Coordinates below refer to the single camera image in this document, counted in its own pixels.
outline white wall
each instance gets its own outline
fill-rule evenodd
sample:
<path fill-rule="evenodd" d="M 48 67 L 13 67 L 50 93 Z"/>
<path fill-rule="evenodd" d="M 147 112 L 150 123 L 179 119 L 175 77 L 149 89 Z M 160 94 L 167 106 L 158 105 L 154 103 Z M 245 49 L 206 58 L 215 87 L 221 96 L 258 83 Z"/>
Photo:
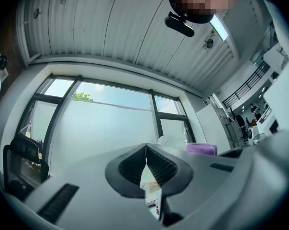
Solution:
<path fill-rule="evenodd" d="M 282 45 L 282 47 L 284 48 L 285 52 L 289 57 L 289 27 L 287 25 L 287 22 L 284 19 L 282 13 L 276 7 L 276 5 L 266 0 L 264 2 L 273 19 L 273 24 L 278 36 L 278 41 L 280 42 L 280 44 Z"/>
<path fill-rule="evenodd" d="M 281 55 L 281 53 L 278 52 L 280 48 L 281 46 L 278 43 L 264 54 L 264 61 L 278 74 L 282 72 L 281 66 L 285 58 Z"/>
<path fill-rule="evenodd" d="M 274 68 L 270 68 L 267 73 L 261 78 L 261 80 L 259 80 L 250 91 L 248 91 L 240 100 L 238 100 L 237 102 L 235 102 L 232 106 L 232 109 L 236 109 L 239 106 L 243 105 L 247 100 L 249 100 L 259 89 L 262 88 L 262 86 L 270 79 L 271 74 L 274 72 Z M 228 98 L 230 95 L 232 95 L 238 88 L 232 88 L 232 91 L 228 91 L 228 93 L 230 93 L 226 98 Z"/>
<path fill-rule="evenodd" d="M 256 101 L 256 106 L 260 108 L 260 112 L 262 113 L 264 111 L 264 101 L 265 99 L 262 97 Z"/>
<path fill-rule="evenodd" d="M 202 125 L 207 143 L 216 145 L 218 154 L 230 150 L 231 147 L 227 135 L 213 106 L 211 104 L 206 106 L 197 113 L 197 116 Z"/>
<path fill-rule="evenodd" d="M 251 61 L 247 61 L 226 83 L 220 88 L 218 98 L 223 102 L 226 98 L 232 95 L 248 78 L 256 71 L 258 67 Z"/>
<path fill-rule="evenodd" d="M 253 119 L 256 120 L 255 115 L 251 112 L 251 107 L 245 107 L 245 111 L 239 114 L 245 121 L 245 126 L 247 127 L 246 118 L 248 118 L 249 122 L 251 123 Z"/>
<path fill-rule="evenodd" d="M 205 107 L 203 104 L 203 99 L 188 92 L 185 92 L 184 95 L 181 95 L 179 99 L 184 106 L 196 142 L 206 143 L 206 138 L 202 130 L 202 126 L 196 114 L 198 111 Z"/>
<path fill-rule="evenodd" d="M 280 130 L 289 130 L 289 63 L 264 94 Z"/>

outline railing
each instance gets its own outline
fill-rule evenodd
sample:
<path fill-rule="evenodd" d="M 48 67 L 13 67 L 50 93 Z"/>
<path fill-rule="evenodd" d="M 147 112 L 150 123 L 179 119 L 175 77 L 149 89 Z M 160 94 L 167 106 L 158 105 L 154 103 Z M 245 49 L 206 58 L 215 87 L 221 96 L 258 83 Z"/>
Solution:
<path fill-rule="evenodd" d="M 229 98 L 227 98 L 222 103 L 226 108 L 232 106 L 235 102 L 239 101 L 246 93 L 248 93 L 267 73 L 270 69 L 270 66 L 263 61 L 263 63 L 257 68 L 257 70 L 252 74 L 252 76 L 245 81 L 245 83 L 235 91 Z"/>

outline black frame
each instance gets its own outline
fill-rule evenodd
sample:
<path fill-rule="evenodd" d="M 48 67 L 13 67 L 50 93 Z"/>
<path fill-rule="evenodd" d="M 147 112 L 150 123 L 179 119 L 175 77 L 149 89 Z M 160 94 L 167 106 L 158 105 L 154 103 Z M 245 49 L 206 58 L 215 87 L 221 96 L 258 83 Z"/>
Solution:
<path fill-rule="evenodd" d="M 63 97 L 44 95 L 45 92 L 48 90 L 48 88 L 53 84 L 53 82 L 56 79 L 70 80 L 70 81 L 74 81 L 74 82 L 71 84 L 71 86 L 69 87 L 69 89 L 67 90 L 67 92 L 65 93 L 65 95 Z M 131 90 L 131 91 L 149 94 L 150 104 L 151 104 L 151 108 L 152 108 L 153 121 L 154 121 L 154 130 L 156 132 L 156 139 L 158 140 L 160 137 L 163 136 L 163 128 L 161 125 L 161 119 L 167 119 L 167 120 L 184 121 L 184 128 L 187 131 L 188 142 L 196 142 L 194 134 L 193 134 L 192 129 L 191 129 L 191 126 L 190 126 L 190 123 L 189 123 L 188 118 L 186 116 L 185 110 L 183 108 L 183 105 L 179 101 L 179 98 L 175 98 L 175 97 L 167 96 L 167 95 L 164 95 L 161 93 L 157 93 L 157 92 L 154 92 L 152 89 L 146 90 L 146 89 L 137 88 L 137 87 L 121 84 L 121 83 L 115 83 L 115 82 L 111 82 L 111 81 L 83 78 L 82 76 L 78 76 L 78 77 L 59 76 L 59 75 L 55 76 L 55 75 L 51 74 L 43 82 L 43 84 L 37 89 L 36 93 L 33 95 L 31 100 L 27 104 L 27 106 L 26 106 L 26 108 L 25 108 L 25 110 L 21 116 L 21 119 L 19 121 L 16 133 L 15 133 L 15 136 L 22 137 L 23 139 L 30 140 L 30 141 L 34 142 L 35 144 L 37 144 L 39 147 L 39 152 L 42 154 L 42 160 L 43 161 L 48 162 L 49 151 L 50 151 L 51 144 L 54 141 L 54 132 L 55 132 L 56 126 L 57 126 L 57 124 L 58 124 L 67 104 L 68 104 L 68 101 L 71 99 L 73 93 L 78 89 L 78 87 L 80 86 L 80 84 L 82 82 L 102 84 L 102 85 L 106 85 L 106 86 L 111 86 L 111 87 L 127 89 L 127 90 Z M 181 113 L 181 114 L 176 115 L 176 114 L 159 112 L 157 110 L 155 96 L 170 99 L 170 100 L 174 101 L 174 103 L 177 107 L 178 113 Z M 30 112 L 30 107 L 36 101 L 42 101 L 42 102 L 46 102 L 46 103 L 57 104 L 57 108 L 54 111 L 54 114 L 51 118 L 51 121 L 50 121 L 48 129 L 46 131 L 46 135 L 45 135 L 43 143 L 36 141 L 36 140 L 33 140 L 31 138 L 28 138 L 27 136 L 25 136 L 24 134 L 22 134 L 20 132 L 21 128 L 22 128 L 21 127 L 22 123 L 23 123 L 24 119 L 27 117 L 28 113 Z"/>

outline wall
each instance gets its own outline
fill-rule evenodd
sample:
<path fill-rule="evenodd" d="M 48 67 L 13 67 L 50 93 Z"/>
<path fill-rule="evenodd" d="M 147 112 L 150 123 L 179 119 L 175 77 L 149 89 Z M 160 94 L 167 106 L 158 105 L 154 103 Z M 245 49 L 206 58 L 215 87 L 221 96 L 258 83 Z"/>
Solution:
<path fill-rule="evenodd" d="M 210 104 L 197 113 L 202 125 L 207 143 L 218 147 L 218 154 L 230 150 L 229 140 L 219 117 Z"/>
<path fill-rule="evenodd" d="M 253 113 L 251 113 L 251 107 L 248 106 L 248 107 L 245 107 L 245 111 L 244 112 L 241 112 L 239 114 L 245 121 L 246 118 L 248 118 L 249 122 L 251 123 L 253 119 L 255 119 L 255 115 Z"/>
<path fill-rule="evenodd" d="M 262 97 L 260 99 L 258 99 L 258 101 L 256 101 L 256 106 L 260 108 L 260 112 L 263 112 L 264 110 L 264 101 L 265 99 Z"/>
<path fill-rule="evenodd" d="M 0 103 L 0 183 L 3 183 L 3 148 L 11 143 L 29 100 L 50 74 L 45 66 L 33 67 L 10 86 Z"/>
<path fill-rule="evenodd" d="M 220 87 L 218 98 L 223 102 L 231 96 L 248 78 L 256 71 L 258 67 L 251 61 L 247 61 L 226 83 Z"/>
<path fill-rule="evenodd" d="M 179 99 L 181 100 L 181 103 L 184 106 L 196 142 L 206 143 L 206 138 L 202 130 L 202 126 L 196 114 L 198 111 L 200 111 L 205 107 L 203 104 L 204 100 L 188 92 L 185 92 L 184 95 L 181 95 Z"/>
<path fill-rule="evenodd" d="M 264 54 L 264 61 L 278 74 L 282 72 L 281 66 L 285 59 L 285 57 L 278 52 L 280 49 L 281 46 L 278 43 Z"/>
<path fill-rule="evenodd" d="M 240 100 L 235 102 L 232 106 L 232 109 L 236 109 L 239 106 L 243 105 L 246 101 L 248 101 L 256 92 L 258 92 L 260 89 L 263 88 L 263 85 L 266 84 L 267 81 L 269 81 L 271 74 L 274 72 L 273 68 L 270 68 L 267 73 L 262 77 L 260 81 L 258 81 L 253 88 L 248 91 Z"/>
<path fill-rule="evenodd" d="M 264 94 L 280 130 L 289 130 L 289 63 Z"/>
<path fill-rule="evenodd" d="M 284 19 L 282 13 L 274 4 L 266 0 L 264 2 L 273 19 L 273 24 L 278 36 L 278 41 L 280 42 L 281 46 L 284 48 L 285 52 L 289 57 L 289 26 L 287 25 L 287 22 Z"/>

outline window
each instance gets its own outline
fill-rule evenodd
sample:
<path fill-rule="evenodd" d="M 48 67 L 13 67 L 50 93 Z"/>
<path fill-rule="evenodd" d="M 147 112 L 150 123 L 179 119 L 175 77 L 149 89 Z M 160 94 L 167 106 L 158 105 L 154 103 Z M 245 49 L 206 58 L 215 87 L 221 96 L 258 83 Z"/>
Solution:
<path fill-rule="evenodd" d="M 63 79 L 55 79 L 52 81 L 50 86 L 47 86 L 44 91 L 45 95 L 64 97 L 67 90 L 72 85 L 73 81 L 71 80 L 63 80 Z"/>
<path fill-rule="evenodd" d="M 83 158 L 141 143 L 156 143 L 149 95 L 83 82 L 55 132 L 50 174 Z"/>
<path fill-rule="evenodd" d="M 57 104 L 37 101 L 33 110 L 30 138 L 44 142 L 51 118 Z"/>
<path fill-rule="evenodd" d="M 101 84 L 83 82 L 72 98 L 87 99 L 98 103 L 150 110 L 149 95 Z"/>
<path fill-rule="evenodd" d="M 184 121 L 161 120 L 164 136 L 184 134 Z"/>
<path fill-rule="evenodd" d="M 155 101 L 156 101 L 157 110 L 159 112 L 180 114 L 175 101 L 158 97 L 158 96 L 155 97 Z"/>
<path fill-rule="evenodd" d="M 161 96 L 153 90 L 81 76 L 50 76 L 29 102 L 16 135 L 38 145 L 50 176 L 90 156 L 157 143 L 162 135 L 185 135 L 193 142 L 180 101 Z M 39 164 L 22 161 L 20 173 L 33 183 L 39 171 Z M 160 188 L 150 176 L 143 184 L 151 183 L 148 194 L 155 194 Z"/>
<path fill-rule="evenodd" d="M 44 138 L 57 104 L 35 101 L 22 123 L 20 133 L 44 143 Z"/>
<path fill-rule="evenodd" d="M 140 188 L 145 190 L 146 203 L 152 202 L 155 204 L 157 192 L 160 190 L 160 186 L 147 165 L 145 166 L 141 176 Z"/>

